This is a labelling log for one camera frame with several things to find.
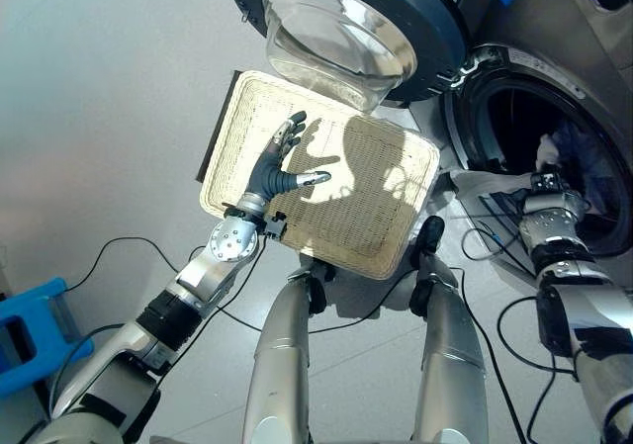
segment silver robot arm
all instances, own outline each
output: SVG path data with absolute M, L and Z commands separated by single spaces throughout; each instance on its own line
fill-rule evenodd
M 633 442 L 633 305 L 576 234 L 587 202 L 534 174 L 520 232 L 537 274 L 541 342 L 573 363 L 607 444 Z
M 82 367 L 56 401 L 47 426 L 34 441 L 136 442 L 155 410 L 164 375 L 180 347 L 229 291 L 236 274 L 257 254 L 259 236 L 280 237 L 282 216 L 266 217 L 275 195 L 324 182 L 327 172 L 290 174 L 281 170 L 300 142 L 306 113 L 300 112 L 273 134 L 253 167 L 236 206 L 190 261 L 135 320 L 128 322 Z

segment white floor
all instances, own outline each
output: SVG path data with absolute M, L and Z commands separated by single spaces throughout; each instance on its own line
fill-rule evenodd
M 126 234 L 156 240 L 184 264 L 217 221 L 200 209 L 193 178 L 232 71 L 270 70 L 264 45 L 232 0 L 0 0 L 0 268 L 11 288 L 20 292 L 55 275 L 74 284 L 102 244 Z M 421 125 L 431 136 L 442 130 L 436 118 Z M 512 359 L 494 328 L 500 309 L 530 290 L 462 256 L 469 224 L 459 204 L 439 214 L 447 223 L 439 253 L 467 271 L 473 310 L 496 346 L 525 427 L 548 375 Z M 270 244 L 231 311 L 261 324 L 297 263 L 293 251 Z M 87 331 L 135 317 L 171 275 L 147 245 L 120 243 L 66 301 Z M 336 304 L 311 327 L 351 320 L 387 287 L 333 283 L 327 292 Z M 410 437 L 425 331 L 406 310 L 411 287 L 402 283 L 377 320 L 311 335 L 317 442 Z M 507 335 L 547 363 L 533 306 L 508 318 Z M 219 315 L 165 380 L 141 442 L 238 442 L 256 341 L 255 332 Z M 516 442 L 488 368 L 491 442 Z M 2 405 L 6 417 L 13 407 Z M 0 429 L 0 443 L 5 436 Z M 597 442 L 569 378 L 557 380 L 535 436 L 542 444 Z

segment wicker tray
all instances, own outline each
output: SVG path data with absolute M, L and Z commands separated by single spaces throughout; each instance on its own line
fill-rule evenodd
M 287 215 L 282 242 L 373 279 L 395 271 L 439 161 L 417 133 L 364 115 L 279 78 L 247 71 L 237 79 L 205 175 L 200 203 L 222 217 L 279 125 L 308 113 L 302 142 L 284 161 L 289 172 L 326 170 L 332 179 L 275 198 Z

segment washing machine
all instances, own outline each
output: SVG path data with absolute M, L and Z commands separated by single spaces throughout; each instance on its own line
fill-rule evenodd
M 531 172 L 544 134 L 573 132 L 573 186 L 583 192 L 583 168 L 599 165 L 579 236 L 630 285 L 631 0 L 234 1 L 290 81 L 365 112 L 437 100 L 462 168 Z M 462 202 L 510 241 L 524 194 Z M 529 264 L 520 241 L 511 247 Z

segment black cable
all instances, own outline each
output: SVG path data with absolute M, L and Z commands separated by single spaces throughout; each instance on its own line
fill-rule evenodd
M 84 335 L 84 337 L 81 340 L 79 340 L 75 344 L 75 346 L 72 347 L 72 349 L 66 354 L 66 357 L 64 358 L 61 364 L 61 367 L 59 368 L 59 371 L 57 371 L 55 377 L 52 380 L 52 384 L 50 385 L 50 393 L 48 394 L 48 419 L 52 419 L 52 410 L 54 408 L 55 395 L 57 394 L 57 386 L 59 385 L 59 380 L 61 379 L 63 372 L 66 370 L 66 367 L 70 363 L 72 356 L 75 353 L 77 353 L 77 350 L 79 350 L 83 346 L 83 344 L 86 343 L 94 335 L 104 332 L 106 330 L 121 328 L 123 326 L 124 325 L 122 323 L 113 323 L 111 325 L 104 325 L 102 327 L 97 327 L 94 330 L 91 330 L 90 332 L 88 332 L 88 334 Z
M 510 398 L 509 392 L 507 391 L 507 388 L 505 387 L 505 382 L 503 381 L 503 377 L 501 376 L 501 371 L 498 367 L 497 357 L 495 356 L 495 350 L 493 349 L 493 345 L 491 344 L 491 341 L 488 338 L 486 331 L 484 330 L 482 325 L 479 323 L 479 321 L 473 314 L 473 311 L 471 310 L 471 307 L 468 304 L 468 300 L 466 299 L 466 288 L 464 287 L 464 283 L 466 280 L 466 271 L 464 271 L 463 268 L 451 268 L 451 269 L 462 272 L 461 289 L 462 289 L 462 298 L 464 299 L 464 306 L 466 307 L 466 311 L 468 312 L 468 315 L 473 320 L 473 323 L 484 336 L 484 340 L 486 341 L 488 352 L 491 355 L 491 361 L 493 362 L 493 368 L 495 369 L 495 375 L 497 375 L 498 384 L 501 387 L 501 392 L 503 393 L 503 397 L 505 398 L 505 404 L 507 405 L 507 410 L 509 411 L 510 417 L 512 418 L 512 423 L 514 424 L 514 429 L 516 430 L 516 435 L 518 437 L 518 440 L 520 441 L 521 444 L 527 444 L 527 441 L 525 440 L 525 434 L 523 434 L 523 429 L 521 428 L 521 423 L 519 422 L 518 417 L 516 415 L 516 411 L 514 410 L 514 404 L 512 403 L 512 399 Z
M 196 254 L 196 251 L 198 251 L 199 249 L 204 248 L 205 246 L 207 246 L 207 245 L 206 244 L 201 244 L 200 246 L 196 246 L 194 249 L 192 249 L 191 253 L 189 253 L 189 257 L 187 258 L 187 262 L 189 262 L 192 259 L 194 259 L 194 254 Z
M 567 375 L 574 376 L 576 374 L 574 372 L 574 370 L 567 370 L 567 369 L 564 369 L 564 368 L 557 368 L 557 369 L 553 370 L 551 367 L 548 367 L 546 365 L 539 365 L 538 363 L 532 362 L 531 360 L 528 360 L 527 358 L 524 358 L 523 356 L 521 356 L 517 352 L 515 352 L 514 349 L 512 347 L 510 347 L 509 343 L 507 343 L 507 340 L 505 340 L 505 337 L 503 336 L 503 331 L 501 330 L 501 322 L 503 321 L 503 317 L 514 306 L 516 306 L 517 304 L 520 304 L 520 303 L 524 303 L 526 301 L 536 301 L 536 296 L 528 296 L 527 298 L 521 298 L 521 299 L 517 299 L 516 301 L 512 301 L 510 304 L 505 306 L 505 308 L 503 308 L 501 313 L 498 315 L 498 317 L 497 317 L 497 333 L 498 333 L 498 338 L 501 339 L 501 343 L 503 344 L 505 349 L 508 352 L 510 352 L 510 354 L 514 358 L 516 358 L 519 362 L 524 363 L 525 365 L 528 365 L 528 366 L 530 366 L 532 368 L 536 368 L 538 370 L 543 370 L 543 371 L 546 371 L 546 372 L 558 372 L 558 373 L 564 373 L 564 374 L 567 374 Z
M 471 261 L 488 261 L 489 259 L 492 259 L 495 256 L 499 256 L 500 254 L 503 254 L 503 248 L 501 247 L 499 247 L 499 249 L 492 251 L 490 254 L 487 254 L 485 256 L 471 256 L 470 254 L 468 254 L 468 252 L 466 252 L 466 238 L 468 238 L 468 235 L 474 231 L 480 232 L 482 231 L 482 229 L 478 227 L 469 228 L 466 230 L 466 232 L 462 236 L 461 246 L 462 246 L 462 252 L 464 253 L 464 256 L 466 256 Z M 490 233 L 493 236 L 495 243 L 499 245 L 499 243 L 501 242 L 501 238 L 499 238 L 492 230 L 489 230 L 488 233 Z M 519 238 L 519 236 L 520 236 L 520 233 L 517 233 L 503 246 L 508 248 L 511 244 L 513 244 Z
M 225 309 L 225 306 L 218 306 L 218 309 L 220 310 L 220 312 L 222 312 L 224 315 L 232 318 L 233 320 L 235 320 L 237 323 L 241 323 L 244 327 L 248 327 L 251 330 L 254 330 L 256 332 L 261 332 L 261 328 L 256 327 L 255 325 L 253 325 L 252 323 L 248 323 L 246 320 L 242 320 L 239 317 L 236 317 L 235 315 L 233 315 L 232 313 L 230 313 L 229 311 L 227 311 Z
M 322 329 L 318 329 L 318 330 L 312 330 L 308 333 L 322 333 L 322 332 L 328 332 L 330 330 L 337 330 L 340 328 L 345 328 L 345 327 L 351 327 L 352 325 L 356 325 L 360 322 L 362 322 L 363 320 L 368 319 L 369 317 L 371 317 L 374 312 L 376 312 L 382 304 L 385 303 L 385 300 L 387 299 L 387 297 L 389 296 L 389 294 L 396 288 L 396 286 L 410 273 L 412 273 L 413 271 L 415 271 L 414 269 L 407 271 L 406 273 L 402 274 L 401 277 L 394 283 L 394 285 L 391 287 L 391 289 L 387 292 L 386 295 L 383 296 L 383 298 L 380 300 L 380 302 L 367 314 L 365 314 L 362 318 L 359 318 L 358 320 L 354 320 L 352 322 L 349 323 L 344 323 L 342 325 L 335 325 L 332 327 L 327 327 L 327 328 L 322 328 Z M 226 314 L 228 317 L 232 318 L 233 320 L 235 320 L 236 322 L 244 325 L 245 327 L 250 328 L 251 330 L 254 330 L 256 332 L 261 332 L 261 328 L 256 327 L 255 325 L 253 325 L 252 323 L 248 323 L 246 320 L 243 320 L 235 315 L 233 315 L 232 313 L 230 313 L 229 311 L 226 310 L 226 306 L 222 306 L 222 307 L 218 307 L 218 309 L 223 312 L 224 314 Z
M 244 278 L 244 280 L 241 283 L 241 286 L 239 286 L 239 289 L 237 290 L 237 292 L 235 293 L 235 295 L 230 298 L 226 304 L 224 304 L 222 306 L 222 308 L 226 308 L 228 306 L 230 306 L 230 304 L 235 301 L 235 299 L 237 299 L 237 297 L 240 295 L 240 293 L 242 292 L 242 290 L 244 289 L 244 286 L 246 286 L 246 283 L 248 283 L 248 280 L 250 279 L 250 276 L 253 274 L 253 271 L 255 270 L 255 266 L 257 266 L 257 263 L 259 262 L 259 258 L 261 258 L 261 255 L 264 253 L 264 250 L 266 249 L 266 240 L 267 237 L 264 236 L 263 242 L 262 242 L 262 247 L 261 250 L 259 251 L 259 254 L 257 255 L 257 257 L 255 258 L 255 260 L 253 261 L 253 265 L 250 267 L 250 270 L 248 271 L 248 274 L 246 274 L 246 277 Z M 176 368 L 176 365 L 178 364 L 178 362 L 180 362 L 180 360 L 182 360 L 182 358 L 187 354 L 187 352 L 191 349 L 191 347 L 194 346 L 194 344 L 196 343 L 196 341 L 200 338 L 200 336 L 202 335 L 202 333 L 205 331 L 205 329 L 207 328 L 207 326 L 209 325 L 209 323 L 211 322 L 211 320 L 218 315 L 220 312 L 222 311 L 222 309 L 220 309 L 220 307 L 218 307 L 218 310 L 213 312 L 211 315 L 209 315 L 209 317 L 207 317 L 207 319 L 205 320 L 205 322 L 203 323 L 202 327 L 200 327 L 200 330 L 198 330 L 198 333 L 194 336 L 194 338 L 191 340 L 191 342 L 189 342 L 189 345 L 187 345 L 187 348 L 185 348 L 182 353 L 180 355 L 178 355 L 178 358 L 176 358 L 176 360 L 174 361 L 174 363 L 171 364 L 171 367 L 169 369 L 169 371 L 173 370 L 174 368 Z M 156 383 L 156 387 L 159 388 L 160 385 L 162 384 L 162 382 L 165 380 L 165 377 L 167 377 L 167 375 L 169 374 L 169 371 L 167 373 L 165 373 L 162 377 L 160 377 L 160 379 L 158 380 L 158 382 Z
M 514 261 L 514 263 L 516 263 L 516 265 L 521 268 L 523 271 L 525 271 L 529 276 L 531 276 L 532 278 L 536 278 L 536 276 L 534 275 L 534 273 L 532 273 L 529 269 L 527 269 L 523 263 L 521 263 L 518 259 L 516 259 L 516 256 L 514 256 L 512 253 L 509 252 L 509 250 L 505 247 L 505 245 L 503 244 L 503 242 L 500 240 L 500 238 L 493 233 L 490 233 L 482 228 L 471 228 L 470 230 L 466 231 L 466 233 L 464 233 L 464 236 L 462 236 L 462 253 L 464 253 L 464 255 L 472 260 L 472 261 L 482 261 L 484 259 L 490 259 L 490 258 L 486 258 L 486 257 L 482 257 L 482 258 L 478 258 L 478 257 L 474 257 L 471 256 L 470 254 L 468 254 L 468 252 L 466 251 L 466 248 L 464 247 L 464 242 L 465 242 L 465 237 L 467 234 L 469 234 L 471 231 L 476 231 L 479 234 L 484 234 L 485 236 L 487 236 L 488 238 L 490 238 L 492 241 L 494 241 L 498 247 L 500 248 L 501 251 L 503 251 L 505 254 L 507 254 L 507 256 Z
M 99 260 L 101 259 L 101 256 L 103 255 L 104 251 L 106 250 L 106 248 L 108 246 L 110 246 L 112 243 L 114 243 L 116 241 L 132 240 L 132 239 L 145 241 L 145 242 L 149 243 L 158 252 L 158 254 L 160 254 L 162 259 L 164 259 L 165 263 L 167 263 L 167 266 L 169 266 L 172 269 L 173 272 L 175 272 L 175 273 L 178 272 L 178 269 L 167 259 L 167 256 L 165 256 L 165 254 L 158 247 L 158 245 L 156 243 L 154 243 L 151 239 L 147 239 L 147 238 L 145 238 L 143 236 L 118 236 L 118 237 L 113 238 L 110 241 L 106 242 L 106 244 L 104 244 L 101 247 L 101 251 L 99 251 L 99 254 L 97 255 L 97 259 L 95 259 L 95 262 L 93 263 L 92 267 L 90 268 L 90 271 L 88 271 L 88 274 L 86 274 L 83 277 L 83 279 L 81 281 L 79 281 L 77 284 L 75 284 L 74 286 L 71 286 L 70 288 L 66 289 L 66 292 L 69 292 L 69 291 L 72 291 L 72 290 L 78 288 L 79 286 L 84 284 L 88 280 L 88 278 L 90 278 L 92 273 L 94 273 L 95 269 L 97 269 L 97 266 L 99 265 Z
M 18 444 L 27 444 L 29 439 L 31 439 L 33 435 L 45 425 L 46 425 L 46 420 L 40 419 L 33 426 L 31 426 L 27 432 L 25 432 L 24 436 L 22 436 L 22 438 L 18 441 Z
M 556 380 L 556 372 L 558 370 L 556 368 L 556 357 L 554 357 L 553 353 L 551 355 L 552 355 L 552 367 L 550 368 L 550 370 L 552 370 L 552 375 L 550 377 L 549 382 L 547 382 L 547 385 L 545 385 L 545 388 L 541 392 L 541 396 L 538 397 L 538 401 L 534 405 L 534 409 L 532 410 L 532 415 L 530 416 L 530 422 L 527 424 L 527 440 L 530 441 L 531 444 L 538 444 L 538 442 L 536 442 L 532 438 L 532 429 L 534 427 L 534 422 L 536 421 L 536 416 L 538 415 L 538 411 L 541 408 L 541 404 L 543 404 L 545 397 L 547 397 L 547 394 L 551 390 L 552 385 L 554 385 L 554 380 Z
M 394 285 L 389 288 L 389 291 L 387 291 L 387 294 L 383 296 L 382 299 L 380 299 L 380 302 L 376 304 L 376 306 L 371 309 L 371 311 L 367 314 L 365 314 L 362 318 L 359 318 L 358 320 L 354 320 L 353 322 L 349 322 L 349 323 L 344 323 L 342 325 L 335 325 L 333 327 L 326 327 L 326 328 L 320 328 L 317 330 L 312 330 L 308 333 L 322 333 L 322 332 L 329 332 L 331 330 L 339 330 L 341 328 L 346 328 L 346 327 L 351 327 L 352 325 L 356 325 L 360 322 L 362 322 L 363 320 L 368 319 L 369 317 L 371 317 L 380 307 L 382 304 L 385 303 L 385 301 L 387 300 L 387 298 L 389 297 L 389 294 L 392 293 L 392 291 L 396 288 L 396 286 L 406 277 L 408 276 L 410 273 L 412 273 L 413 271 L 416 271 L 415 269 L 411 269 L 410 271 L 406 271 L 405 273 L 403 273 L 394 283 Z

